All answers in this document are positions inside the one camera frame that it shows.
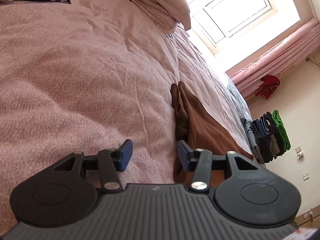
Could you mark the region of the dark navy folded garment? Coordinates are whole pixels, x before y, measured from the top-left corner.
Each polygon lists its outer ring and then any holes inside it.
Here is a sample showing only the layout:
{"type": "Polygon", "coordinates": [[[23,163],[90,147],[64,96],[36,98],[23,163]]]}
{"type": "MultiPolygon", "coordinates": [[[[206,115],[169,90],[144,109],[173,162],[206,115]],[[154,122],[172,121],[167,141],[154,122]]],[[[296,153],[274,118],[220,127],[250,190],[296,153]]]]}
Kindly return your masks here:
{"type": "Polygon", "coordinates": [[[263,158],[263,162],[271,162],[274,159],[274,157],[276,157],[276,155],[274,155],[270,150],[270,134],[264,129],[264,126],[260,119],[255,119],[252,121],[251,129],[255,136],[255,140],[257,146],[259,147],[259,151],[263,158]]]}

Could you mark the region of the brown long sleeve shirt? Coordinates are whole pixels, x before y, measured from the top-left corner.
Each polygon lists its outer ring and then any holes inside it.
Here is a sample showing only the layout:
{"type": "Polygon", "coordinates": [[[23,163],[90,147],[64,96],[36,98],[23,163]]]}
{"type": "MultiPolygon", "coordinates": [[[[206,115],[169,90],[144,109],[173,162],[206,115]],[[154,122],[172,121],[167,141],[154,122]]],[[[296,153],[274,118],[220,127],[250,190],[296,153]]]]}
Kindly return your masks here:
{"type": "Polygon", "coordinates": [[[180,81],[171,85],[172,107],[175,111],[176,140],[184,140],[192,149],[204,148],[213,155],[235,151],[248,159],[253,156],[243,150],[204,108],[200,100],[180,81]]]}

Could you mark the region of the pink curtain right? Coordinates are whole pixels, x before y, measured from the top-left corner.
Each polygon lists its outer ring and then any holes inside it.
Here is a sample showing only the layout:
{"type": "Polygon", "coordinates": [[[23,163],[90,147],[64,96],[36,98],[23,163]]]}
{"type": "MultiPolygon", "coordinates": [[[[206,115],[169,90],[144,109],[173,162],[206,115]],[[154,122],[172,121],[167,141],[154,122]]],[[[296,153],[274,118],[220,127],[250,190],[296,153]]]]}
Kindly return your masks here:
{"type": "Polygon", "coordinates": [[[244,98],[256,93],[267,75],[278,76],[319,47],[319,19],[313,18],[263,55],[230,76],[244,98]]]}

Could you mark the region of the pink pillow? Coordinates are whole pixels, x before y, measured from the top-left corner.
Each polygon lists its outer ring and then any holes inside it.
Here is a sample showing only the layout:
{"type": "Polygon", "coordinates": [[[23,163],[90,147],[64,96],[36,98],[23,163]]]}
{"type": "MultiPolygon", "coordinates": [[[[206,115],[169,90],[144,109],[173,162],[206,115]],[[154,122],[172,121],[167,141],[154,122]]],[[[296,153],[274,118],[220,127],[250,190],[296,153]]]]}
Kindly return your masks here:
{"type": "Polygon", "coordinates": [[[178,24],[191,29],[190,9],[186,0],[130,0],[165,34],[175,32],[178,24]]]}

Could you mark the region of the green folded towel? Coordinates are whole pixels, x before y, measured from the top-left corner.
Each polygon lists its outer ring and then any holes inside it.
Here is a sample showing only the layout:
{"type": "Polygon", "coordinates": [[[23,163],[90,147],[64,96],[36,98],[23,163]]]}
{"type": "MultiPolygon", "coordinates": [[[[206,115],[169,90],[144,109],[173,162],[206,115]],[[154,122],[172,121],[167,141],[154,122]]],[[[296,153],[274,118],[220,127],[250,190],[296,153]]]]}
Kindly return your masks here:
{"type": "Polygon", "coordinates": [[[275,109],[272,113],[272,118],[276,124],[276,127],[279,131],[279,134],[283,140],[283,143],[284,143],[284,152],[290,150],[291,148],[291,144],[290,144],[290,141],[289,141],[289,137],[287,135],[287,132],[286,132],[286,129],[284,127],[284,124],[283,124],[283,121],[280,117],[280,114],[279,114],[279,111],[277,109],[275,109]]]}

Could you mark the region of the window frame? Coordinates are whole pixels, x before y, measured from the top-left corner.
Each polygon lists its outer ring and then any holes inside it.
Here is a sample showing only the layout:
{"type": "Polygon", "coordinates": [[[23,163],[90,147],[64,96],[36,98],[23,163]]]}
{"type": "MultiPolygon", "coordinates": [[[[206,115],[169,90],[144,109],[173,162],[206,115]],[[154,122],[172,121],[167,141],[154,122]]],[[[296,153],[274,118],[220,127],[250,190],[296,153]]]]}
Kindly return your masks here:
{"type": "Polygon", "coordinates": [[[192,30],[224,72],[300,21],[293,0],[187,0],[192,30]]]}

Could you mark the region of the wall switch plate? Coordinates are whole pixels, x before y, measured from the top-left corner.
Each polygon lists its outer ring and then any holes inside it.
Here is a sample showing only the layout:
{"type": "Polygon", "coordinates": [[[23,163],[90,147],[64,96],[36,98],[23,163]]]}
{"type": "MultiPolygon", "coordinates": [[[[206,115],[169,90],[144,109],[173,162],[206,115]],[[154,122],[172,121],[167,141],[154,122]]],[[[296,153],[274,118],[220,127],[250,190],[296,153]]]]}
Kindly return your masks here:
{"type": "Polygon", "coordinates": [[[296,152],[297,158],[298,158],[299,160],[304,157],[304,152],[302,151],[301,146],[297,146],[297,147],[295,148],[295,152],[296,152]]]}

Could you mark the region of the wall power socket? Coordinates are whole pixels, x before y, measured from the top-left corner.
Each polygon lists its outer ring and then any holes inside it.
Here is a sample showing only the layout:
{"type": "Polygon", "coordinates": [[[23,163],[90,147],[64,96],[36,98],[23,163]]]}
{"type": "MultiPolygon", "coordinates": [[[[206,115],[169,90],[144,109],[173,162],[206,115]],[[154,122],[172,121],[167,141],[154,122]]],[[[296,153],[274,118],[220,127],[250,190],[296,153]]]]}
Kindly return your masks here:
{"type": "Polygon", "coordinates": [[[307,179],[309,179],[309,175],[307,172],[303,173],[303,180],[306,181],[307,179]]]}

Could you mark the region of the grey folded garment bottom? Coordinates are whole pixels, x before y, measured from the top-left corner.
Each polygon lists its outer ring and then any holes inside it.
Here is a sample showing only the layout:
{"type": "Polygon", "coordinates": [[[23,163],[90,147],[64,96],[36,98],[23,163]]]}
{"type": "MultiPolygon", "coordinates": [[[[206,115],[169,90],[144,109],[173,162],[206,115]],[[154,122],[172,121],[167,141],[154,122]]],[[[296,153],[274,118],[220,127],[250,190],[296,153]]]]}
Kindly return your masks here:
{"type": "Polygon", "coordinates": [[[246,136],[247,136],[247,139],[248,139],[249,146],[251,148],[251,151],[252,151],[256,161],[259,164],[264,165],[265,163],[264,163],[263,157],[261,156],[260,148],[257,145],[257,141],[256,141],[256,138],[255,138],[255,135],[253,133],[253,130],[251,129],[252,121],[251,120],[247,120],[245,118],[241,118],[241,123],[242,123],[242,125],[244,127],[244,130],[245,130],[245,133],[246,133],[246,136]]]}

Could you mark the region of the red hanging garment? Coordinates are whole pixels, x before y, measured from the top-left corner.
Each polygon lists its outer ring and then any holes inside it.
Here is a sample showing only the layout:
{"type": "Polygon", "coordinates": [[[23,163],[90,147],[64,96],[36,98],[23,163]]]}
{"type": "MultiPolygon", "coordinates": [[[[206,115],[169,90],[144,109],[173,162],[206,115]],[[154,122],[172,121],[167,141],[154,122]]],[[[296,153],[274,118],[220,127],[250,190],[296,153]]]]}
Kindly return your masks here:
{"type": "Polygon", "coordinates": [[[259,89],[255,93],[255,96],[261,96],[267,100],[280,86],[280,80],[273,75],[266,75],[260,79],[263,83],[259,86],[259,89]]]}

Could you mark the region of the beige folded garment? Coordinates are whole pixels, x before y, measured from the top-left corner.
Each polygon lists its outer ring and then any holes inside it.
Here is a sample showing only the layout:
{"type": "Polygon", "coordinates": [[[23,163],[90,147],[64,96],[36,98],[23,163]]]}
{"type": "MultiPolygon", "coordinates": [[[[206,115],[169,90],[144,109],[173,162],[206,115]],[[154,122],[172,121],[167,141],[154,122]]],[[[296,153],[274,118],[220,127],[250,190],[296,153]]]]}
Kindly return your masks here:
{"type": "Polygon", "coordinates": [[[280,156],[280,149],[276,140],[276,137],[274,135],[274,129],[272,126],[272,122],[269,120],[265,120],[266,127],[268,129],[268,132],[270,134],[270,150],[271,153],[273,154],[273,157],[276,159],[277,156],[280,156]]]}

